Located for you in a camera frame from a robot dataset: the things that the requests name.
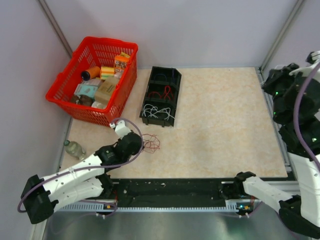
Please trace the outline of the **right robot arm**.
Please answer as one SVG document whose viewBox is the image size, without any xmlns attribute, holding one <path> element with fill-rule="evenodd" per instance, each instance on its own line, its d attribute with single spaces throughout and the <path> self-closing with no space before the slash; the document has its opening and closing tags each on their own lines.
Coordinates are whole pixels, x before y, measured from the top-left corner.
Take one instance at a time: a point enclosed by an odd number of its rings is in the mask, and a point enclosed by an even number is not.
<svg viewBox="0 0 320 240">
<path fill-rule="evenodd" d="M 240 172 L 235 197 L 254 197 L 271 207 L 284 225 L 300 235 L 320 238 L 320 62 L 271 69 L 262 84 L 272 97 L 273 121 L 295 168 L 299 194 L 284 192 L 254 173 Z"/>
</svg>

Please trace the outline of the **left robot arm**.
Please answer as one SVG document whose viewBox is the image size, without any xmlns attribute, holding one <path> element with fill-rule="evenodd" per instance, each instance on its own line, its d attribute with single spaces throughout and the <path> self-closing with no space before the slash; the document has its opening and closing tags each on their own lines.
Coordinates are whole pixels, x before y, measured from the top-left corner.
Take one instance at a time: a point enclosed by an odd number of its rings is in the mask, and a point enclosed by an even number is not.
<svg viewBox="0 0 320 240">
<path fill-rule="evenodd" d="M 114 191 L 108 172 L 135 160 L 143 149 L 143 137 L 133 131 L 112 145 L 105 145 L 79 163 L 52 175 L 28 178 L 17 210 L 31 224 L 47 220 L 64 206 L 88 198 L 109 198 Z"/>
</svg>

